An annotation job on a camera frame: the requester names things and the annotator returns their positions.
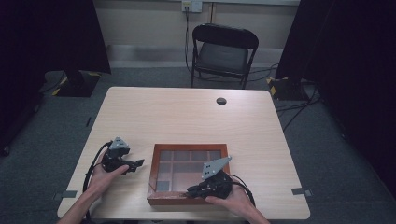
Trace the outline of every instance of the power cord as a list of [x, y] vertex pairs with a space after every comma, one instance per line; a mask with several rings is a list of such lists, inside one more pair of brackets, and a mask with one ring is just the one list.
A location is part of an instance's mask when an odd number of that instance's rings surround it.
[[242, 182], [242, 184], [238, 183], [238, 182], [234, 182], [234, 181], [232, 183], [235, 185], [241, 186], [247, 193], [247, 196], [250, 199], [251, 203], [256, 207], [256, 203], [254, 202], [253, 194], [251, 193], [250, 189], [248, 189], [247, 184], [241, 178], [239, 178], [239, 176], [237, 176], [237, 175], [230, 175], [230, 176], [236, 177], [237, 179], [239, 179], [239, 181]]
[[[266, 74], [265, 76], [263, 76], [263, 77], [259, 77], [259, 78], [256, 78], [256, 79], [250, 79], [250, 80], [248, 80], [247, 82], [254, 82], [254, 81], [259, 81], [259, 80], [263, 80], [263, 79], [265, 79], [266, 77], [269, 77], [269, 76], [271, 76], [271, 74], [272, 74], [272, 71], [273, 70], [275, 70], [275, 69], [277, 69], [277, 67], [275, 67], [276, 65], [278, 65], [278, 63], [274, 63], [273, 65], [271, 65], [270, 66], [270, 68], [266, 68], [266, 69], [261, 69], [261, 70], [257, 70], [257, 71], [252, 71], [252, 72], [250, 72], [250, 74], [254, 74], [254, 73], [259, 73], [259, 72], [266, 72], [266, 71], [269, 71], [268, 72], [268, 74]], [[203, 80], [203, 81], [212, 81], [212, 82], [220, 82], [220, 83], [235, 83], [235, 82], [240, 82], [240, 81], [220, 81], [220, 80], [215, 80], [215, 79], [218, 79], [218, 78], [222, 78], [222, 77], [224, 77], [224, 76], [217, 76], [217, 77], [198, 77], [198, 76], [194, 76], [194, 77], [196, 77], [196, 78], [198, 78], [198, 79], [200, 79], [200, 80]]]
[[[311, 100], [311, 103], [309, 103], [308, 105], [313, 105], [313, 104], [317, 103], [319, 100], [320, 100], [320, 97], [317, 100], [315, 100], [314, 102], [312, 102], [312, 100]], [[285, 112], [288, 110], [299, 109], [301, 107], [306, 106], [306, 104], [307, 103], [301, 103], [301, 104], [297, 104], [297, 105], [279, 105], [276, 107], [276, 112]]]
[[[110, 147], [112, 143], [113, 143], [113, 141], [110, 141], [110, 142], [105, 143], [104, 145], [102, 145], [102, 147], [101, 147], [101, 148], [99, 149], [99, 151], [96, 153], [96, 156], [95, 156], [95, 158], [93, 159], [93, 162], [92, 162], [92, 164], [91, 164], [91, 166], [90, 166], [90, 169], [88, 169], [87, 174], [85, 174], [85, 180], [84, 180], [84, 185], [82, 186], [82, 192], [85, 192], [85, 191], [87, 190], [87, 188], [88, 188], [88, 183], [90, 182], [90, 178], [91, 178], [93, 169], [95, 168], [96, 165], [98, 165], [98, 164], [95, 165], [95, 163], [96, 163], [96, 161], [97, 161], [99, 155], [101, 154], [103, 148], [105, 148], [105, 147]], [[85, 215], [85, 222], [84, 222], [84, 223], [87, 223], [87, 224], [88, 224], [88, 223], [94, 223], [94, 222], [92, 222], [92, 220], [91, 220], [90, 210], [88, 210], [87, 213], [86, 213], [86, 215]]]
[[185, 12], [186, 12], [186, 40], [185, 40], [185, 46], [184, 46], [184, 56], [185, 56], [185, 61], [186, 61], [186, 66], [187, 69], [189, 70], [190, 74], [191, 74], [191, 70], [189, 68], [189, 63], [187, 60], [187, 56], [189, 54], [189, 7], [184, 7]]
[[309, 105], [313, 105], [313, 104], [319, 102], [320, 97], [319, 97], [315, 102], [311, 103], [312, 100], [314, 99], [314, 96], [315, 96], [317, 90], [318, 90], [318, 86], [315, 86], [315, 89], [314, 89], [314, 92], [312, 93], [312, 96], [308, 99], [308, 101], [307, 101], [305, 104], [303, 104], [303, 105], [298, 105], [298, 106], [296, 106], [296, 107], [294, 107], [294, 108], [288, 108], [288, 109], [283, 109], [283, 110], [277, 110], [277, 111], [276, 111], [276, 112], [279, 112], [279, 111], [285, 111], [285, 110], [289, 110], [289, 109], [301, 108], [301, 109], [291, 118], [291, 120], [285, 125], [285, 127], [283, 128], [283, 132], [286, 131], [286, 129], [289, 127], [289, 125], [294, 121], [294, 119], [295, 119], [304, 109], [306, 109]]

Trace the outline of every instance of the black cable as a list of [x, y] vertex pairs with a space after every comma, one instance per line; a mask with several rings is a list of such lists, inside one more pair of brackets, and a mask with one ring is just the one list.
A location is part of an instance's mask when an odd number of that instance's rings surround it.
[[[266, 69], [250, 72], [250, 74], [253, 74], [253, 73], [258, 73], [258, 72], [269, 71], [269, 73], [266, 74], [265, 76], [259, 77], [259, 78], [256, 78], [256, 79], [251, 79], [251, 80], [248, 80], [247, 82], [259, 81], [259, 80], [262, 80], [262, 79], [264, 79], [266, 77], [269, 77], [271, 75], [271, 73], [272, 73], [272, 70], [277, 69], [277, 67], [274, 67], [275, 65], [277, 65], [277, 63], [274, 63], [273, 65], [271, 65], [270, 68], [266, 68]], [[236, 81], [236, 80], [232, 80], [232, 81], [217, 81], [217, 80], [213, 80], [213, 79], [217, 79], [217, 78], [222, 78], [224, 76], [216, 76], [216, 77], [198, 77], [198, 76], [194, 76], [194, 77], [198, 78], [200, 80], [203, 80], [203, 81], [212, 81], [212, 82], [221, 82], [221, 83], [234, 83], [234, 82], [238, 82], [239, 83], [240, 82], [239, 80], [238, 81]]]
[[184, 56], [185, 56], [185, 61], [186, 61], [186, 66], [187, 69], [189, 70], [190, 74], [191, 74], [191, 70], [189, 68], [189, 63], [187, 60], [187, 56], [189, 53], [189, 11], [190, 9], [188, 7], [184, 7], [185, 11], [186, 11], [186, 40], [185, 40], [185, 46], [184, 46]]
[[[318, 85], [318, 83], [316, 83], [316, 82], [304, 82], [302, 84], [305, 84], [305, 85]], [[320, 100], [320, 97], [319, 97], [316, 101], [312, 102], [312, 99], [315, 96], [315, 94], [316, 94], [316, 91], [314, 91], [314, 94], [310, 98], [311, 99], [310, 100], [311, 103], [302, 103], [302, 104], [298, 104], [298, 105], [279, 105], [279, 106], [276, 106], [276, 112], [285, 112], [285, 111], [288, 111], [288, 110], [298, 109], [298, 108], [301, 108], [301, 107], [305, 106], [306, 104], [313, 105], [313, 104], [317, 103]]]
[[309, 105], [311, 105], [311, 101], [313, 100], [315, 93], [317, 92], [318, 86], [315, 86], [314, 92], [312, 93], [311, 98], [309, 98], [308, 102], [301, 107], [301, 109], [291, 118], [291, 120], [285, 125], [285, 127], [283, 128], [283, 132], [286, 131], [286, 129], [289, 127], [289, 125], [291, 124], [291, 122], [304, 110], [306, 109]]
[[241, 178], [239, 178], [237, 175], [230, 175], [230, 176], [238, 178], [243, 183], [243, 184], [241, 184], [241, 183], [234, 182], [234, 181], [231, 182], [232, 184], [241, 186], [247, 193], [247, 196], [249, 197], [251, 203], [256, 207], [256, 203], [254, 202], [254, 198], [253, 198], [253, 193], [250, 191], [250, 189], [248, 189], [248, 185]]
[[44, 91], [41, 91], [40, 93], [44, 93], [44, 92], [50, 91], [50, 90], [52, 90], [53, 88], [59, 86], [59, 84], [62, 82], [62, 79], [64, 79], [64, 71], [62, 72], [61, 78], [59, 78], [59, 80], [56, 82], [55, 85], [53, 85], [52, 87], [49, 87], [48, 89], [46, 89], [46, 90], [44, 90]]
[[212, 7], [210, 9], [210, 23], [213, 21], [213, 7], [215, 6], [215, 3], [212, 3]]
[[[88, 183], [89, 183], [89, 181], [90, 181], [90, 177], [91, 177], [91, 175], [92, 175], [93, 169], [95, 168], [96, 165], [98, 165], [98, 164], [95, 165], [95, 163], [96, 163], [96, 161], [97, 161], [99, 155], [101, 154], [103, 148], [105, 148], [105, 147], [110, 147], [112, 143], [113, 143], [113, 141], [110, 141], [110, 142], [105, 143], [104, 145], [102, 145], [102, 147], [101, 147], [101, 148], [99, 149], [99, 151], [96, 153], [95, 159], [93, 159], [93, 162], [92, 162], [92, 164], [91, 164], [91, 166], [90, 166], [90, 169], [88, 169], [87, 174], [85, 174], [85, 180], [84, 180], [84, 185], [82, 186], [82, 192], [85, 192], [85, 190], [87, 190], [87, 188], [88, 188]], [[85, 215], [85, 218], [87, 219], [87, 221], [88, 221], [89, 223], [91, 223], [91, 214], [90, 214], [90, 210], [89, 210], [89, 209], [88, 209], [88, 211], [87, 211], [87, 213], [86, 213], [86, 215]]]
[[281, 118], [285, 114], [285, 111], [283, 111], [280, 115], [278, 115], [278, 118]]

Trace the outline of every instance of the brown box frame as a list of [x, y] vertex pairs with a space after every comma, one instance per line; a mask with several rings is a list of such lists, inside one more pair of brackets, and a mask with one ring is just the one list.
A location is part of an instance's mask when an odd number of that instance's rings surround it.
[[[226, 144], [156, 144], [152, 156], [151, 171], [148, 182], [148, 203], [150, 205], [183, 205], [206, 204], [202, 198], [187, 198], [184, 191], [157, 192], [157, 179], [160, 169], [160, 156], [162, 151], [219, 151], [222, 158], [228, 157]], [[230, 173], [230, 166], [226, 164], [223, 171]]]

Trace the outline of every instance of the black curtain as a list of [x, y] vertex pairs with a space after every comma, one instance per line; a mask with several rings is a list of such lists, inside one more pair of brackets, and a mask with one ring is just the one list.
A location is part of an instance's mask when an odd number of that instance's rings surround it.
[[44, 75], [67, 68], [110, 74], [92, 0], [0, 1], [0, 147]]
[[395, 11], [391, 0], [302, 0], [276, 73], [318, 82], [347, 139], [394, 196]]

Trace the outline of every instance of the wooden table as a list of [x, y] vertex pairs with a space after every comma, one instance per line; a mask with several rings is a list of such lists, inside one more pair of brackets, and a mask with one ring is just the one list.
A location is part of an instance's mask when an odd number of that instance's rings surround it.
[[[223, 97], [226, 105], [218, 105]], [[67, 190], [82, 184], [98, 149], [119, 136], [127, 161], [145, 159], [136, 173], [119, 176], [91, 207], [92, 218], [238, 220], [214, 205], [150, 206], [149, 172], [155, 144], [227, 144], [230, 169], [253, 192], [269, 219], [306, 219], [310, 212], [271, 96], [267, 91], [113, 87], [93, 124]], [[77, 198], [64, 198], [61, 217]]]

